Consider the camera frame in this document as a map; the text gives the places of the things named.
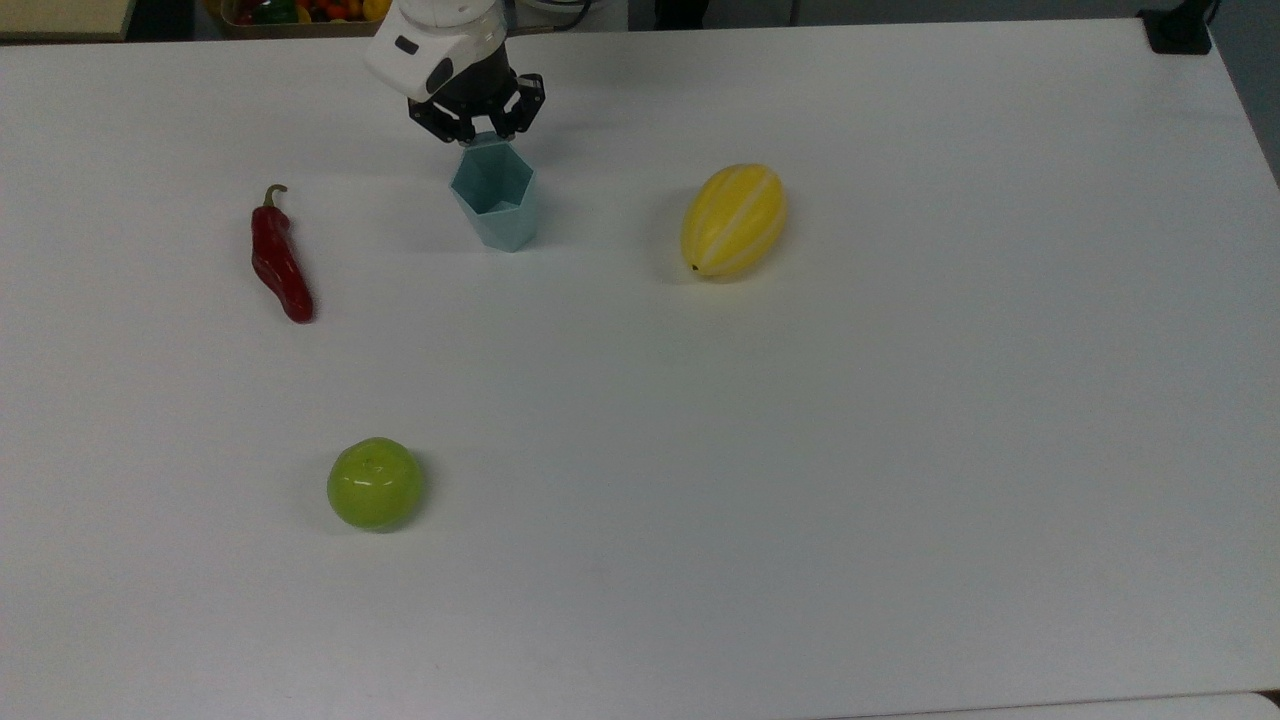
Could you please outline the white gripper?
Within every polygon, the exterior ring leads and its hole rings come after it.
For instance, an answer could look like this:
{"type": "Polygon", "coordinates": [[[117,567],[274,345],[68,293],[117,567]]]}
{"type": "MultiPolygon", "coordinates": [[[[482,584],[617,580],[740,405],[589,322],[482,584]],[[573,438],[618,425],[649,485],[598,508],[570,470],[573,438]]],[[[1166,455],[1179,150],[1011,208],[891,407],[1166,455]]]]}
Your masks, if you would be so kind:
{"type": "MultiPolygon", "coordinates": [[[[436,26],[417,17],[387,17],[365,51],[365,65],[407,97],[410,118],[443,143],[471,145],[474,123],[428,101],[461,72],[488,59],[506,41],[502,17],[466,17],[436,26]]],[[[509,74],[490,101],[488,119],[503,140],[527,132],[547,100],[541,74],[509,74]]]]}

